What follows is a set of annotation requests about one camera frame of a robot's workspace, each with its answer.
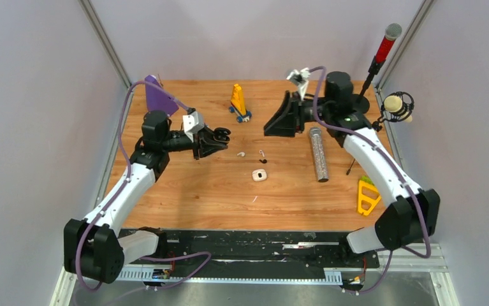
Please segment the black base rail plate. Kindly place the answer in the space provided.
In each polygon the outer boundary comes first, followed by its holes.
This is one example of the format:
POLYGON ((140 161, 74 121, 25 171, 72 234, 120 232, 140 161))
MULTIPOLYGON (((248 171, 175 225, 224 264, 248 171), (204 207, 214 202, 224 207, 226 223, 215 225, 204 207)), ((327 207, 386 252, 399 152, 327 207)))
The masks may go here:
POLYGON ((120 281, 371 284, 383 272, 380 255, 350 255, 340 246, 344 232, 184 230, 166 232, 164 258, 174 263, 137 260, 120 281))

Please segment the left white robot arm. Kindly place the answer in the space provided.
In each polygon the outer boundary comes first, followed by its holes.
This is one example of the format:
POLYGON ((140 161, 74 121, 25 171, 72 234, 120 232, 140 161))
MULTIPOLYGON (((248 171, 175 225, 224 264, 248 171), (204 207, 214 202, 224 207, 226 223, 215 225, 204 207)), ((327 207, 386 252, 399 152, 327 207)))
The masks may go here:
POLYGON ((158 181, 170 153, 190 150, 194 159, 201 159, 227 149, 231 133, 224 127, 210 129, 195 109, 183 116, 182 129, 172 130, 171 124, 163 111, 144 115, 142 136, 117 185, 83 219, 70 219, 65 225, 65 271, 110 284, 133 261, 147 257, 162 263, 168 258, 169 246, 160 231, 140 228, 120 237, 124 221, 158 181))

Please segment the black earbud charging case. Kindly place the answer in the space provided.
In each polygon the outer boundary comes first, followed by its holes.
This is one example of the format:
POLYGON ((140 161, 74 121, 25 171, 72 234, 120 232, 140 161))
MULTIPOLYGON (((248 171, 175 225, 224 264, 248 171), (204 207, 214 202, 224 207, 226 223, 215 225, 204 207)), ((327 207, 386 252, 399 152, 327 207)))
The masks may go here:
POLYGON ((213 130, 214 140, 222 143, 230 142, 231 131, 225 127, 217 127, 213 130))

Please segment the yellow blue toy car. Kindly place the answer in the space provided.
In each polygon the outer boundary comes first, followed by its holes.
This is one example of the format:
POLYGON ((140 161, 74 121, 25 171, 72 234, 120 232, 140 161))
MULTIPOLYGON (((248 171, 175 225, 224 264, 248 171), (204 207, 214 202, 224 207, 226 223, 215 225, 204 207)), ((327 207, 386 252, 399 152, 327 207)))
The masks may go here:
POLYGON ((236 114, 239 123, 249 122, 252 117, 251 112, 246 108, 243 91, 239 84, 233 85, 229 111, 236 114))

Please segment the purple plastic wedge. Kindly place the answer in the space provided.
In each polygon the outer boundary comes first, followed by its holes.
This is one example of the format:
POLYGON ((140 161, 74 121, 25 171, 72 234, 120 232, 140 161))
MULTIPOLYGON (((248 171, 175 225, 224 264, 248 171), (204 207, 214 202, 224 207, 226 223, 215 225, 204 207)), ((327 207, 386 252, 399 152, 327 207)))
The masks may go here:
POLYGON ((144 78, 144 81, 155 84, 161 88, 161 90, 158 90, 150 85, 145 86, 147 111, 164 111, 167 116, 171 117, 179 109, 179 106, 173 101, 172 96, 163 89, 163 85, 159 82, 156 76, 147 75, 144 78))

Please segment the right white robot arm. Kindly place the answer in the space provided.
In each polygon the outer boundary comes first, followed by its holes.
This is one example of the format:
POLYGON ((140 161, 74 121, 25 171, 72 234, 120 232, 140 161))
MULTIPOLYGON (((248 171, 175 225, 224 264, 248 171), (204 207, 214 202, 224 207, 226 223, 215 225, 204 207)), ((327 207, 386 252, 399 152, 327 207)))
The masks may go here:
POLYGON ((347 234, 338 248, 346 266, 354 266, 363 253, 380 249, 394 251, 419 239, 429 241, 435 233, 440 197, 425 190, 395 162, 366 118, 367 105, 354 93, 350 76, 341 71, 322 71, 324 88, 307 93, 313 69, 294 69, 287 76, 295 92, 286 91, 280 108, 264 125, 265 136, 294 137, 305 123, 317 122, 363 168, 381 195, 385 211, 374 225, 347 234))

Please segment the white earbud charging case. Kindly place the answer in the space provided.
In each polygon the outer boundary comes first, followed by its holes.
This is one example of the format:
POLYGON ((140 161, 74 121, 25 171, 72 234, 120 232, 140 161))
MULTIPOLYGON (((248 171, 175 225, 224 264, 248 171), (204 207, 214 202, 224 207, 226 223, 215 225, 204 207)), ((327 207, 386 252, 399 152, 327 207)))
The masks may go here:
POLYGON ((268 178, 268 175, 265 169, 257 169, 252 171, 251 177, 255 182, 262 182, 268 178))

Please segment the beige microphone shock mount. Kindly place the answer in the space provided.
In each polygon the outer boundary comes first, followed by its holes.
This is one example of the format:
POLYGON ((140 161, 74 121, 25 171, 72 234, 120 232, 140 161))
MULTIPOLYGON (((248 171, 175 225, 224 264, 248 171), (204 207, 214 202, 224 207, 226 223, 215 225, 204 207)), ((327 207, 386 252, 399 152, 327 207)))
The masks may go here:
POLYGON ((372 123, 376 131, 382 130, 385 122, 411 122, 414 110, 414 99, 407 92, 394 92, 390 94, 380 106, 380 117, 372 123))

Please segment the glitter silver microphone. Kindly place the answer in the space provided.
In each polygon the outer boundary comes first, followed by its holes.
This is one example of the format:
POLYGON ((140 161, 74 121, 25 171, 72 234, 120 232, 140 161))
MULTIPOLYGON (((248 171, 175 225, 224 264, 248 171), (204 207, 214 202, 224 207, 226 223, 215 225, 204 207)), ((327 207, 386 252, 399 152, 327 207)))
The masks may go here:
POLYGON ((312 157, 314 160, 316 180, 318 182, 327 182, 329 180, 329 174, 325 157, 325 149, 323 147, 323 139, 321 136, 321 129, 318 127, 310 128, 309 139, 312 149, 312 157))

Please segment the red microphone on stand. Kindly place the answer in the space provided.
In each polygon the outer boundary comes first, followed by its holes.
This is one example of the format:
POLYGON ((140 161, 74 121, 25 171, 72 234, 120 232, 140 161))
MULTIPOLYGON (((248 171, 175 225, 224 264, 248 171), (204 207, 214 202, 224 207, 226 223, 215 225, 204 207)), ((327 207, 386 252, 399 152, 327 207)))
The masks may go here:
POLYGON ((384 38, 370 63, 368 77, 365 80, 359 94, 350 94, 347 98, 347 103, 344 106, 344 115, 349 115, 353 112, 367 113, 370 108, 370 103, 364 97, 367 89, 370 87, 372 79, 379 73, 386 58, 392 49, 396 39, 402 34, 402 26, 398 23, 392 23, 387 26, 384 38))

